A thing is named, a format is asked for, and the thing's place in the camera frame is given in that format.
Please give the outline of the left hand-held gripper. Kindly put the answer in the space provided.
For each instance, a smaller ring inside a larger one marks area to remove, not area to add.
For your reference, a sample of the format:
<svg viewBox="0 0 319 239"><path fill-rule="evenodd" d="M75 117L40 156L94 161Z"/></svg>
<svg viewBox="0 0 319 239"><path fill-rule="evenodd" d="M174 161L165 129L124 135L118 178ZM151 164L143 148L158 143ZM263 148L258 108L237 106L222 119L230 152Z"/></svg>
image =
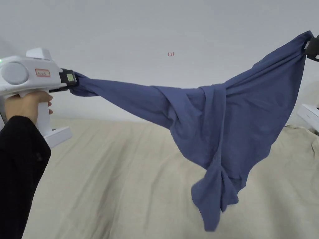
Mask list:
<svg viewBox="0 0 319 239"><path fill-rule="evenodd" d="M26 56L10 56L0 61L0 95L24 97L33 91L55 93L79 86L73 70L60 68L45 48L30 49ZM45 103L38 106L36 126L50 147L55 147L72 137L69 127L53 129L49 108Z"/></svg>

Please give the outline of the person's left hand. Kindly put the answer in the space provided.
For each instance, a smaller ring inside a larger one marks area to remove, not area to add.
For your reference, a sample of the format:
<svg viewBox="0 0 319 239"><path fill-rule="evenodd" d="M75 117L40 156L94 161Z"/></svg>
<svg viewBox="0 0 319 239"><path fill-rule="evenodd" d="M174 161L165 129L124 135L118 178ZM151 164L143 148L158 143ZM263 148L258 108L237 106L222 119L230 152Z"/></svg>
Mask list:
<svg viewBox="0 0 319 239"><path fill-rule="evenodd" d="M19 95L11 96L5 99L5 116L7 120L14 116L27 117L36 124L39 104L45 103L49 107L52 105L52 99L51 95L43 91L31 92L24 97Z"/></svg>

